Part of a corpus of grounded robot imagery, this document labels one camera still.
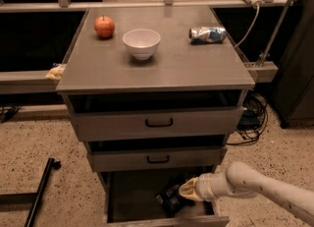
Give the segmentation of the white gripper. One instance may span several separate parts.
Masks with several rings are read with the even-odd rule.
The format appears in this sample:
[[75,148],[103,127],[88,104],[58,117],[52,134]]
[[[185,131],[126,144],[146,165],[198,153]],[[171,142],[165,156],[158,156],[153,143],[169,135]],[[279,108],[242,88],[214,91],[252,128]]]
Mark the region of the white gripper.
[[189,179],[179,188],[179,194],[193,201],[209,201],[226,197],[230,188],[225,173],[205,173]]

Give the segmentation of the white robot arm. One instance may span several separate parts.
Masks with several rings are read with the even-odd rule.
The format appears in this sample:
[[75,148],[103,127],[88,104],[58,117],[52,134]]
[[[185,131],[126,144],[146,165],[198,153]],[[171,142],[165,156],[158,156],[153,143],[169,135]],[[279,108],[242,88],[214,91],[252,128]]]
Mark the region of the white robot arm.
[[267,177],[243,162],[233,162],[220,173],[191,178],[180,186],[179,194],[194,201],[252,198],[258,194],[314,227],[313,191]]

